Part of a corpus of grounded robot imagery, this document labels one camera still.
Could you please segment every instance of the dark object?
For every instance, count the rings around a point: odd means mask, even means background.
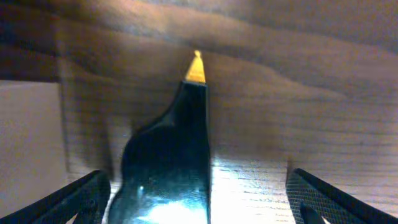
[[[398,223],[377,210],[302,169],[289,174],[287,197],[296,223]]]
[[[206,84],[183,81],[170,108],[128,142],[109,223],[209,223]]]
[[[51,195],[14,212],[0,223],[101,223],[110,195],[109,179],[94,171]]]

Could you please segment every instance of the yellow tip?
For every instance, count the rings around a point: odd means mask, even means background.
[[[192,60],[191,67],[185,76],[186,81],[206,83],[205,70],[203,68],[203,61],[201,60],[201,53],[199,50],[195,51],[195,58]]]

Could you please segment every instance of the glossy black surface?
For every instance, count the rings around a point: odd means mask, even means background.
[[[170,108],[130,139],[109,223],[209,223],[206,85],[182,82]]]

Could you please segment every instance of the tabletop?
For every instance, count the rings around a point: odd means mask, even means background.
[[[398,4],[48,0],[0,3],[1,74],[61,83],[73,181],[108,171],[201,50],[213,223],[294,223],[287,166],[398,216]]]

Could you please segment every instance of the brown wood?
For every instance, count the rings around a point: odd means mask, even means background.
[[[294,222],[287,161],[398,216],[393,1],[0,7],[1,74],[61,81],[71,180],[105,169],[117,186],[132,130],[166,109],[200,49],[210,87],[213,223]]]

